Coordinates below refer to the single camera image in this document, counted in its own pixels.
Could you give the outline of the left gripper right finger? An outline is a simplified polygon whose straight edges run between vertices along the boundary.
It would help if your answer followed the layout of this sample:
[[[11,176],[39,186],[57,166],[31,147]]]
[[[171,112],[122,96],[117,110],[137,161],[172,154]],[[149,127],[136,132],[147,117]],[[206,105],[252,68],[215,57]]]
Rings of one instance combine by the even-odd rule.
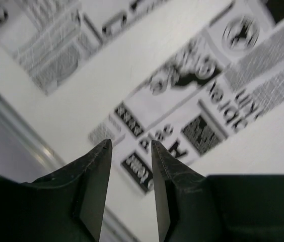
[[[284,241],[284,175],[203,176],[152,141],[160,241]]]

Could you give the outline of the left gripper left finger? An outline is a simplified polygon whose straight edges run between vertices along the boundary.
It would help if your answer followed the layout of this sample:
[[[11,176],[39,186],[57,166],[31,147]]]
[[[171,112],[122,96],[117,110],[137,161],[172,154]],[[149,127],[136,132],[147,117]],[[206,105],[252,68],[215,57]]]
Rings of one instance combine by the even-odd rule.
[[[98,241],[112,142],[31,183],[0,176],[0,241]]]

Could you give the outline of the newspaper print trousers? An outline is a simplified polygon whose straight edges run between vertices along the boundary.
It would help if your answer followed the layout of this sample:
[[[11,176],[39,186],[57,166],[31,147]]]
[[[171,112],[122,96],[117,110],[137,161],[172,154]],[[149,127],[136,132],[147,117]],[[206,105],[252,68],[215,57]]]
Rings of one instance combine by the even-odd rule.
[[[284,101],[284,1],[0,1],[0,94],[147,194],[152,140],[190,165]]]

